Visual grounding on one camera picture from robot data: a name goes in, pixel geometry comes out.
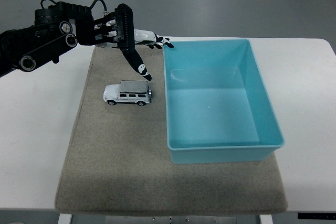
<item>gray floor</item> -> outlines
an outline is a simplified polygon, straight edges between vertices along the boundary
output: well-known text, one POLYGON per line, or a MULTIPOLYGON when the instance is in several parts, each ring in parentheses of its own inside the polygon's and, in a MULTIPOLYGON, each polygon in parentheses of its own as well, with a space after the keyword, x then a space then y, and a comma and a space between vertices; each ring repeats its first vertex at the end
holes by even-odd
MULTIPOLYGON (((55 1, 89 6, 93 0, 55 1)), ((40 0, 0 0, 0 33, 32 25, 35 19, 34 10, 40 8, 39 2, 40 0)), ((159 35, 322 38, 336 51, 336 0, 105 0, 105 2, 109 11, 113 11, 120 3, 128 4, 133 9, 135 27, 152 30, 159 35)), ((97 4, 93 14, 95 18, 102 17, 100 4, 97 4)), ((12 213, 13 220, 15 219, 15 212, 1 211, 0 224, 5 224, 2 219, 4 213, 12 213)), ((296 221, 295 214, 276 216, 275 223, 282 223, 281 220, 286 220, 286 223, 307 223, 296 221)), ((256 220, 245 221, 248 222, 257 223, 256 220)))

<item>white table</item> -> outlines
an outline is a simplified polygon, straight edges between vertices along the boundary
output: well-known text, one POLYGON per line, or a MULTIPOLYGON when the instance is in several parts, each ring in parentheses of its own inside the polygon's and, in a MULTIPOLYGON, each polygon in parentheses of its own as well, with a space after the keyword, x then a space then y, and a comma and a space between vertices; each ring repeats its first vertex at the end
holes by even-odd
MULTIPOLYGON (((219 38, 172 38, 200 39, 219 38)), ((336 55, 321 39, 250 41, 286 141, 276 157, 288 211, 336 212, 336 55)), ((54 209, 92 50, 0 78, 0 209, 54 209)))

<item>gray felt mat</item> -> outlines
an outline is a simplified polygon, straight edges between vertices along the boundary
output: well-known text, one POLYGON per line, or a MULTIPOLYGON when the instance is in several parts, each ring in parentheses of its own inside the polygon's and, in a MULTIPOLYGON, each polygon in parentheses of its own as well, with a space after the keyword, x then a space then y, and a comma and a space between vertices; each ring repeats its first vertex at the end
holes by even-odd
POLYGON ((166 143, 163 55, 137 47, 153 77, 152 103, 102 99, 107 84, 143 80, 117 49, 93 52, 55 207, 64 214, 274 214, 287 201, 275 156, 262 162, 175 165, 166 143))

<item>screw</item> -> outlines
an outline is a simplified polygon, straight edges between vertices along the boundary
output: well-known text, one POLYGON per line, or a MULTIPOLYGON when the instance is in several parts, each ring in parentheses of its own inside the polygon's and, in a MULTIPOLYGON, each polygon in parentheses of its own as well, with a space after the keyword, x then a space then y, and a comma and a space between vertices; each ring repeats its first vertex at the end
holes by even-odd
POLYGON ((67 23, 63 23, 62 27, 61 27, 62 31, 65 32, 66 34, 69 33, 71 31, 71 27, 69 24, 67 23))

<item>robotic hand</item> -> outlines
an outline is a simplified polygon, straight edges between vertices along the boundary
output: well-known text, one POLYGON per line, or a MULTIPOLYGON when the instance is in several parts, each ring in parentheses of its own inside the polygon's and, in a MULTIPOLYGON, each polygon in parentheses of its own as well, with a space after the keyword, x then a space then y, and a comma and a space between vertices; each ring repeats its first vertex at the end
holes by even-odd
POLYGON ((109 13, 103 0, 94 0, 90 7, 42 0, 42 9, 35 10, 35 25, 0 34, 0 77, 15 70, 33 71, 49 61, 57 63, 59 56, 81 45, 119 48, 131 67, 151 80, 135 45, 161 49, 174 46, 168 38, 151 31, 135 30, 132 9, 120 4, 109 13), (54 5, 43 7, 44 1, 54 5), (104 6, 104 17, 93 20, 91 10, 97 1, 104 6), (75 22, 76 34, 70 22, 75 22))

